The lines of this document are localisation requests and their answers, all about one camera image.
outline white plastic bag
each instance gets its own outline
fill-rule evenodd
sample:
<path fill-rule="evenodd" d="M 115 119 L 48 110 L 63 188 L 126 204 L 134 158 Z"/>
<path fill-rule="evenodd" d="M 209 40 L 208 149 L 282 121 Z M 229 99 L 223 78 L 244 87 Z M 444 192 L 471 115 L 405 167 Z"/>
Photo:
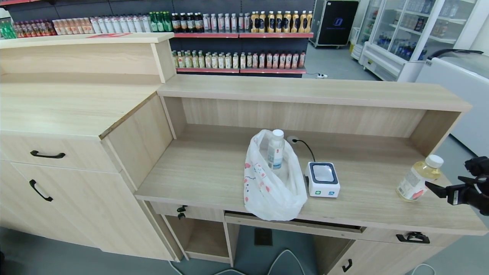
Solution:
<path fill-rule="evenodd" d="M 297 217 L 307 200 L 306 186 L 299 159 L 288 142 L 281 168 L 288 173 L 286 182 L 268 167 L 264 156 L 272 135 L 272 131 L 261 130 L 249 144 L 244 163 L 244 206 L 260 219 L 289 221 Z"/>

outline cabinet door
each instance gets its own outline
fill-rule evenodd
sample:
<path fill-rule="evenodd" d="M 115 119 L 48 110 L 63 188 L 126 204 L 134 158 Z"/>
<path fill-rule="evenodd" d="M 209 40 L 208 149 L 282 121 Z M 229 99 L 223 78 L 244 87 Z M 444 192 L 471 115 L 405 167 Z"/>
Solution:
<path fill-rule="evenodd" d="M 328 275 L 403 275 L 444 247 L 352 241 Z"/>
<path fill-rule="evenodd" d="M 173 260 L 121 175 L 14 165 L 38 182 L 57 210 L 102 251 Z"/>
<path fill-rule="evenodd" d="M 56 210 L 52 202 L 36 193 L 29 180 L 10 162 L 0 160 L 0 165 L 0 204 L 2 210 L 7 209 L 1 213 L 2 225 L 50 239 L 93 246 L 87 237 Z M 45 193 L 39 184 L 35 184 L 35 187 Z"/>

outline glass door refrigerator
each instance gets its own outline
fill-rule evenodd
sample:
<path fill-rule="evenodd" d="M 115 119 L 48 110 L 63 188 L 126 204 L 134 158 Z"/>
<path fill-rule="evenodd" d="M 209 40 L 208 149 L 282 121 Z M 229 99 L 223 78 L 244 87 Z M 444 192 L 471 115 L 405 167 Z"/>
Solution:
<path fill-rule="evenodd" d="M 489 0 L 387 0 L 359 63 L 384 81 L 414 82 L 426 58 L 469 49 L 489 15 Z"/>
<path fill-rule="evenodd" d="M 363 17 L 362 25 L 360 26 L 360 31 L 358 39 L 355 46 L 353 47 L 352 57 L 355 59 L 360 59 L 362 54 L 363 45 L 365 42 L 369 41 L 370 35 L 375 29 L 375 23 L 377 22 L 377 15 L 386 0 L 370 0 L 367 9 L 365 10 L 365 16 Z"/>

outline bottle cap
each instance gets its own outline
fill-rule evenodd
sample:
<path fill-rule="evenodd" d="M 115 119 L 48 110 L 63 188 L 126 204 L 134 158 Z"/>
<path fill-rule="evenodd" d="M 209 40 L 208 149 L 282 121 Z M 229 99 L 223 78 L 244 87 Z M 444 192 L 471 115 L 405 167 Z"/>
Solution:
<path fill-rule="evenodd" d="M 443 165 L 443 159 L 438 157 L 437 155 L 429 155 L 425 160 L 428 166 L 433 168 L 440 168 Z"/>
<path fill-rule="evenodd" d="M 275 129 L 275 130 L 273 130 L 272 133 L 276 137 L 279 137 L 279 138 L 283 138 L 284 137 L 284 131 L 282 131 L 280 129 Z"/>

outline black cable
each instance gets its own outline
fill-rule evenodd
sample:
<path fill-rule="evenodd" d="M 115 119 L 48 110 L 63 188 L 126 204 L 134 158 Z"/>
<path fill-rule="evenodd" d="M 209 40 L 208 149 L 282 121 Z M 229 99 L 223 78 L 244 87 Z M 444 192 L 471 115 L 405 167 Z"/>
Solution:
<path fill-rule="evenodd" d="M 314 153 L 312 152 L 311 148 L 309 147 L 309 145 L 307 145 L 307 143 L 306 143 L 305 141 L 300 140 L 300 139 L 293 139 L 293 140 L 292 140 L 292 142 L 299 142 L 299 141 L 300 141 L 300 142 L 302 142 L 303 144 L 305 144 L 305 145 L 307 146 L 307 148 L 309 149 L 309 152 L 310 152 L 310 153 L 311 153 L 311 155 L 312 155 L 312 160 L 313 160 L 314 162 L 316 162 L 316 158 L 314 157 Z"/>

